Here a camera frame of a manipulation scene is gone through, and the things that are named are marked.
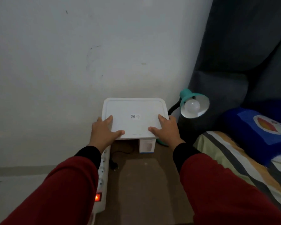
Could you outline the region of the person's right hand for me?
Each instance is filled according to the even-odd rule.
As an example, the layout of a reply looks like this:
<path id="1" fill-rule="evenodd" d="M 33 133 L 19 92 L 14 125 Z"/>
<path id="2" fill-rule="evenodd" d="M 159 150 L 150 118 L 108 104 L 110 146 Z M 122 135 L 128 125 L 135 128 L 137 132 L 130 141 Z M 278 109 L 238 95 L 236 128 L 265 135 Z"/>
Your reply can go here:
<path id="1" fill-rule="evenodd" d="M 180 137 L 177 121 L 176 124 L 171 124 L 169 119 L 160 114 L 158 115 L 158 120 L 162 128 L 160 140 L 167 144 L 170 149 L 174 150 L 178 145 L 185 143 Z"/>

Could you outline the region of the person's left hand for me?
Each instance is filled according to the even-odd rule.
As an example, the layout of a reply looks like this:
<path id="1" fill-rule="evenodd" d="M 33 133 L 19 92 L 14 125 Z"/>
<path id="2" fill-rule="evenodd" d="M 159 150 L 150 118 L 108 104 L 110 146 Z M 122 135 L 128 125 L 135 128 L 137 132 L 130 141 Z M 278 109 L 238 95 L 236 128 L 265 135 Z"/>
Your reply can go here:
<path id="1" fill-rule="evenodd" d="M 94 122 L 91 127 L 90 140 L 87 146 L 95 147 L 102 154 L 115 141 L 112 139 L 112 131 L 110 129 L 112 122 L 112 115 L 105 119 L 102 124 L 97 124 L 97 121 Z"/>

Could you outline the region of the white plastic container lid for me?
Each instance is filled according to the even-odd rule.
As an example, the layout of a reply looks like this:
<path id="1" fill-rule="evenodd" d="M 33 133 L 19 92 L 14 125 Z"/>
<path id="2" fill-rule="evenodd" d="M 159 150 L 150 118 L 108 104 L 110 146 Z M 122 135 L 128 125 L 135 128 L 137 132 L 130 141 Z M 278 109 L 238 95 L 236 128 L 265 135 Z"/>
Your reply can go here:
<path id="1" fill-rule="evenodd" d="M 113 116 L 111 131 L 125 131 L 119 140 L 157 139 L 148 127 L 161 129 L 159 114 L 169 119 L 165 101 L 161 98 L 107 98 L 101 118 L 104 121 Z"/>

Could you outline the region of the person's left forearm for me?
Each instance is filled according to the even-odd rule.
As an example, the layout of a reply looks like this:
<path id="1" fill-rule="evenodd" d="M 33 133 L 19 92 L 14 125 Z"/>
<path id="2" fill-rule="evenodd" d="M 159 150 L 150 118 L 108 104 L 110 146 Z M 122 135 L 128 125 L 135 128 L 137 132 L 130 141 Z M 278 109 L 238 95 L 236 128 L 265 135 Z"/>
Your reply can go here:
<path id="1" fill-rule="evenodd" d="M 98 187 L 101 153 L 82 148 L 54 168 L 0 225 L 87 225 Z"/>

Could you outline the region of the person's right forearm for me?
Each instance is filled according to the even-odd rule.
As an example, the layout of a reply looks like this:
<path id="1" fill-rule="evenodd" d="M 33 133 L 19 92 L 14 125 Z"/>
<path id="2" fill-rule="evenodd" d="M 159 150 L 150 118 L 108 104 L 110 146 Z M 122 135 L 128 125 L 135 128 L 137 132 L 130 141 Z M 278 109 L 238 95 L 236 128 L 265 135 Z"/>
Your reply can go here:
<path id="1" fill-rule="evenodd" d="M 184 141 L 171 149 L 194 225 L 281 225 L 281 211 L 255 186 Z"/>

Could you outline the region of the small white cardboard box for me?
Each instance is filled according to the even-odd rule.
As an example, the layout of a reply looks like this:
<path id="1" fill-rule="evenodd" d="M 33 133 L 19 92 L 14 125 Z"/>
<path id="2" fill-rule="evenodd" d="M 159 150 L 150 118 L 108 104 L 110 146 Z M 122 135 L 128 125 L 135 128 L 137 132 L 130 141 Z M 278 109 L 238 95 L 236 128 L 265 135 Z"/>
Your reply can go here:
<path id="1" fill-rule="evenodd" d="M 140 139 L 138 142 L 140 154 L 154 153 L 156 139 Z"/>

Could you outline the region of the white light bulb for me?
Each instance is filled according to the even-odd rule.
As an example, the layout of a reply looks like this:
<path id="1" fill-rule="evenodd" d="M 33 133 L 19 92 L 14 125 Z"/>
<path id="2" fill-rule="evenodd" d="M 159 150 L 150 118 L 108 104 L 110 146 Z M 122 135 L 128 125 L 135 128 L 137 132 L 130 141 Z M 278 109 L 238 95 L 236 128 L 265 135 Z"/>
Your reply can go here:
<path id="1" fill-rule="evenodd" d="M 196 114 L 200 110 L 200 103 L 196 99 L 189 99 L 184 103 L 184 108 L 188 113 Z"/>

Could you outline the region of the teal gooseneck desk lamp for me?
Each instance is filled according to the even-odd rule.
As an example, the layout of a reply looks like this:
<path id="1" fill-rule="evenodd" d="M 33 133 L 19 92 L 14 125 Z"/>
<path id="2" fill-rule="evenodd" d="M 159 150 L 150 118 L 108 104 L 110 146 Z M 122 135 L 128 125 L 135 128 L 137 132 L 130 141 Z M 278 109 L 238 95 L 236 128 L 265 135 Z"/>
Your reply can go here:
<path id="1" fill-rule="evenodd" d="M 171 115 L 176 109 L 180 109 L 180 114 L 187 119 L 194 119 L 206 113 L 210 106 L 210 100 L 207 96 L 194 93 L 190 89 L 183 89 L 179 95 L 179 101 L 168 110 Z M 188 113 L 184 108 L 184 103 L 189 99 L 196 99 L 200 103 L 200 110 L 196 114 Z"/>

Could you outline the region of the white power strip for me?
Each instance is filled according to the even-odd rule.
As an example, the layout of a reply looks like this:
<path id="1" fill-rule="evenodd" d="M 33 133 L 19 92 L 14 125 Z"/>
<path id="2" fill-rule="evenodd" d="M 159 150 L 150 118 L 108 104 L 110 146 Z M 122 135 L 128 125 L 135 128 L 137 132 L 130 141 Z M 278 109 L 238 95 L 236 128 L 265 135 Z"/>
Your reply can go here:
<path id="1" fill-rule="evenodd" d="M 96 214 L 103 212 L 106 208 L 110 151 L 111 146 L 107 147 L 101 156 L 101 163 L 98 170 L 98 188 L 96 192 L 92 214 L 87 225 L 94 225 Z"/>

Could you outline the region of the striped bed sheet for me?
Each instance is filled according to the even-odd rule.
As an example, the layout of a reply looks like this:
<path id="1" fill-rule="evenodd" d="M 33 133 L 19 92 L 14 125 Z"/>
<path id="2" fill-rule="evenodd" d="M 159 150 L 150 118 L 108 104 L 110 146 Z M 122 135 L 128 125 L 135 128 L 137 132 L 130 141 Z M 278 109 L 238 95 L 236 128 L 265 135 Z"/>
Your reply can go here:
<path id="1" fill-rule="evenodd" d="M 263 166 L 249 157 L 229 136 L 219 131 L 199 135 L 193 146 L 255 186 L 281 211 L 281 155 Z"/>

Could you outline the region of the blue cartoon print pillow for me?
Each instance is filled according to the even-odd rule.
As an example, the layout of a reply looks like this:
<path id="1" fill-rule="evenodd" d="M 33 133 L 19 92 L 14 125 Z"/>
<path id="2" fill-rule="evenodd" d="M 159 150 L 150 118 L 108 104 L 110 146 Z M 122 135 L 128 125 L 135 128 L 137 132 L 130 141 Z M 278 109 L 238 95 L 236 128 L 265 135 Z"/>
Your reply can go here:
<path id="1" fill-rule="evenodd" d="M 227 110 L 221 115 L 220 124 L 259 164 L 268 166 L 281 155 L 281 99 Z"/>

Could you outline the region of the dark grey curtain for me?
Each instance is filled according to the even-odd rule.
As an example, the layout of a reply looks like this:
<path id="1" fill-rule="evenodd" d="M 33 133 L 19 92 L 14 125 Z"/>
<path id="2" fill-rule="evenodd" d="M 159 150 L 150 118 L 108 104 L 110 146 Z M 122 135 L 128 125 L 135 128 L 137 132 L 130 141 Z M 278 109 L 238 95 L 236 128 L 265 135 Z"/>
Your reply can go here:
<path id="1" fill-rule="evenodd" d="M 195 119 L 180 115 L 185 141 L 218 130 L 229 109 L 281 99 L 281 0 L 213 0 L 188 89 L 210 107 Z"/>

